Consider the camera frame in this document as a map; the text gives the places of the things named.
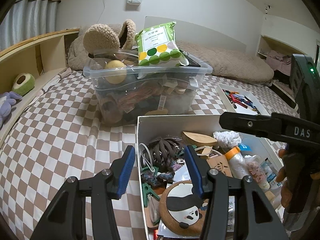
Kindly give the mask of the right hand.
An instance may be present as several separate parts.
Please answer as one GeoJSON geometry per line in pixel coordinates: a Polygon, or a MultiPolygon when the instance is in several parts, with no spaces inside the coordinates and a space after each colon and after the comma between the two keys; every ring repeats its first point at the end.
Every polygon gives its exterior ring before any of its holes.
{"type": "Polygon", "coordinates": [[[289,206],[290,202],[291,202],[291,198],[292,198],[292,193],[290,191],[290,189],[288,188],[288,180],[286,179],[286,171],[285,168],[282,167],[279,172],[278,175],[276,177],[276,182],[283,182],[283,186],[281,188],[281,205],[286,208],[289,206]]]}

